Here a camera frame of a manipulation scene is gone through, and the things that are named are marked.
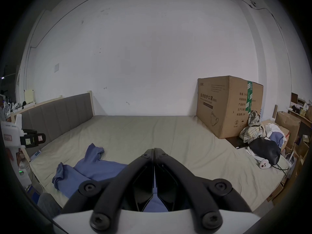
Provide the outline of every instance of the blue cloth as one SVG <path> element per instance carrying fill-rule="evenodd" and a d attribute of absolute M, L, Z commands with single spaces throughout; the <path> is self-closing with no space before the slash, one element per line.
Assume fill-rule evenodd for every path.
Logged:
<path fill-rule="evenodd" d="M 93 143 L 88 147 L 85 157 L 71 167 L 60 163 L 57 172 L 52 179 L 54 187 L 70 198 L 79 188 L 79 185 L 89 179 L 101 181 L 115 177 L 127 165 L 113 161 L 101 160 L 104 153 L 102 147 L 96 147 Z M 154 195 L 148 203 L 145 212 L 167 212 L 167 208 L 157 197 L 156 180 L 154 179 Z"/>
<path fill-rule="evenodd" d="M 281 148 L 284 144 L 284 136 L 280 132 L 273 132 L 270 137 L 270 140 L 275 141 L 276 144 Z"/>

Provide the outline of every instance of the printed mask icon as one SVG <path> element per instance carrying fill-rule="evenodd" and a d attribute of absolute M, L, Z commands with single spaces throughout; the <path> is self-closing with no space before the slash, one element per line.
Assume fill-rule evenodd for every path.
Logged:
<path fill-rule="evenodd" d="M 217 118 L 213 112 L 211 112 L 211 115 L 210 115 L 210 122 L 211 122 L 211 125 L 214 126 L 215 124 L 217 124 L 219 121 L 219 118 Z"/>

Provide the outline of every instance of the mattress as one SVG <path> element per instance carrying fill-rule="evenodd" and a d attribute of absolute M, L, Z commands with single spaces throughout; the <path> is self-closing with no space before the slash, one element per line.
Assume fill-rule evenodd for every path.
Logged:
<path fill-rule="evenodd" d="M 104 148 L 101 159 L 124 164 L 147 149 L 161 148 L 195 176 L 230 181 L 252 211 L 284 177 L 278 169 L 260 169 L 244 148 L 218 139 L 196 116 L 94 116 L 43 147 L 30 162 L 41 185 L 62 207 L 68 198 L 54 188 L 56 168 L 60 162 L 75 166 L 91 143 Z M 287 167 L 282 156 L 278 164 Z"/>

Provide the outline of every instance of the wall outlet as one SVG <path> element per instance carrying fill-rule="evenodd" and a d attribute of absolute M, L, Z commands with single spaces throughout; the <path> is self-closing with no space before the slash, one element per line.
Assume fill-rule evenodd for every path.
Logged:
<path fill-rule="evenodd" d="M 59 66 L 60 66 L 60 64 L 59 64 L 59 63 L 58 63 L 58 64 L 56 64 L 56 65 L 54 66 L 54 72 L 58 71 Z"/>

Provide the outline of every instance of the black bag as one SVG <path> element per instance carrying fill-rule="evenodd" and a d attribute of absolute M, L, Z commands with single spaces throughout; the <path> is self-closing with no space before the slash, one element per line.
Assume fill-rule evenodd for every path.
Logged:
<path fill-rule="evenodd" d="M 271 165 L 278 163 L 281 149 L 275 141 L 263 137 L 256 138 L 250 142 L 249 147 L 256 155 L 267 159 Z"/>

